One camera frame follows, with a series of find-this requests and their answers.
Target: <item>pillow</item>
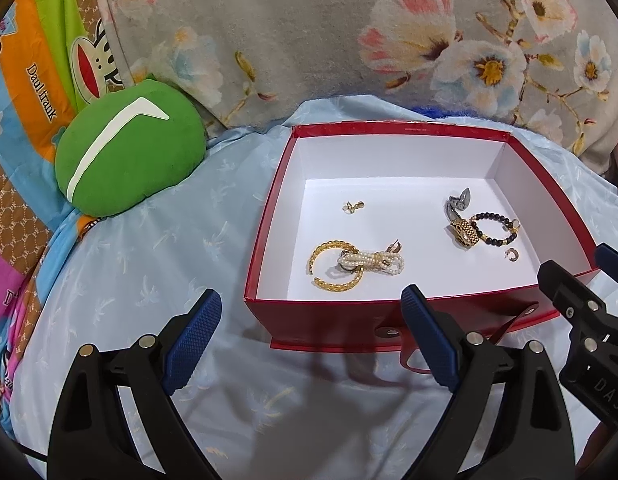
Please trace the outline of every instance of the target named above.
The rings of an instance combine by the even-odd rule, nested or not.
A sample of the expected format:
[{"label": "pillow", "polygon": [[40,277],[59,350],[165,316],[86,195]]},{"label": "pillow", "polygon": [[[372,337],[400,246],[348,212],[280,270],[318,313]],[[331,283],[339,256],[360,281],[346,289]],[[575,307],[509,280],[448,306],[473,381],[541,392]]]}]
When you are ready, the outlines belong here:
[{"label": "pillow", "polygon": [[205,128],[179,91],[147,79],[82,110],[58,143],[56,179],[67,200],[118,214],[187,177],[205,155]]}]

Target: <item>yellow flower center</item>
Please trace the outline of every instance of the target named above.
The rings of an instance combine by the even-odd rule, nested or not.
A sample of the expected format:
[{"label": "yellow flower center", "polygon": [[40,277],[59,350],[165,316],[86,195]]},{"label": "yellow flower center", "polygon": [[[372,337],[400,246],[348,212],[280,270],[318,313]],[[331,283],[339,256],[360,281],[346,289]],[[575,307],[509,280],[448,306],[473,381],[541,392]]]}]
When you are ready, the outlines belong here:
[{"label": "yellow flower center", "polygon": [[502,81],[502,76],[505,73],[505,64],[500,59],[481,59],[474,63],[478,71],[478,78],[486,86],[496,86]]},{"label": "yellow flower center", "polygon": [[598,67],[593,61],[589,61],[585,66],[585,76],[589,81],[598,79]]},{"label": "yellow flower center", "polygon": [[544,3],[542,3],[542,2],[534,2],[534,3],[532,4],[532,6],[534,7],[534,12],[535,12],[535,15],[536,15],[538,18],[543,18],[543,17],[545,17],[545,16],[546,16],[546,14],[547,14],[547,9],[546,9],[546,7],[544,6]]}]

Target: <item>colorful blanket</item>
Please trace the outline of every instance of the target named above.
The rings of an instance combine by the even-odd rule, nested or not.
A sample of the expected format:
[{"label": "colorful blanket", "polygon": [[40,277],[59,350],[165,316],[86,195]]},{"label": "colorful blanket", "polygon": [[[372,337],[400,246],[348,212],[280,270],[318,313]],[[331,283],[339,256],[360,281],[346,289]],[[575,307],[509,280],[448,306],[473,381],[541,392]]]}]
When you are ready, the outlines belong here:
[{"label": "colorful blanket", "polygon": [[16,0],[0,25],[0,417],[51,286],[94,224],[56,185],[76,113],[121,89],[98,0]]}]

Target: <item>red cartoon mouth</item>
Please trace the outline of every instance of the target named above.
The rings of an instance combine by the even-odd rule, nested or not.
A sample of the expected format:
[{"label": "red cartoon mouth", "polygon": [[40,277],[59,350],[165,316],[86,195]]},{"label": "red cartoon mouth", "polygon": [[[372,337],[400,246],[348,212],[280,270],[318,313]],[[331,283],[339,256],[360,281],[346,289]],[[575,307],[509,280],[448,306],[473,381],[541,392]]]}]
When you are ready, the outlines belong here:
[{"label": "red cartoon mouth", "polygon": [[94,69],[92,68],[92,64],[89,62],[89,58],[84,53],[84,49],[81,45],[78,45],[78,69],[80,70],[80,75],[83,77],[83,82],[87,87],[87,90],[99,98],[100,92],[98,91],[98,84],[96,83]]}]

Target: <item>lime green fabric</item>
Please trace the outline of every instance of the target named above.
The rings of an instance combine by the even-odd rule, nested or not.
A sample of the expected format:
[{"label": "lime green fabric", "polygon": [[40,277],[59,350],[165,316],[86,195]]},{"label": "lime green fabric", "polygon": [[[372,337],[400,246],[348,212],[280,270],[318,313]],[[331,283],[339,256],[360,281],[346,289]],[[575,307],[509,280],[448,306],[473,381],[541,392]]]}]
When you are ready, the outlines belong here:
[{"label": "lime green fabric", "polygon": [[185,179],[205,155],[205,128],[179,91],[153,80],[107,94],[86,107],[67,128],[56,153],[56,179],[67,187],[84,153],[123,108],[144,97],[168,120],[138,115],[108,142],[78,181],[70,202],[101,217],[118,214]]},{"label": "lime green fabric", "polygon": [[36,7],[67,98],[79,112],[87,102],[74,87],[69,56],[74,40],[85,37],[87,33],[76,0],[36,0]]}]

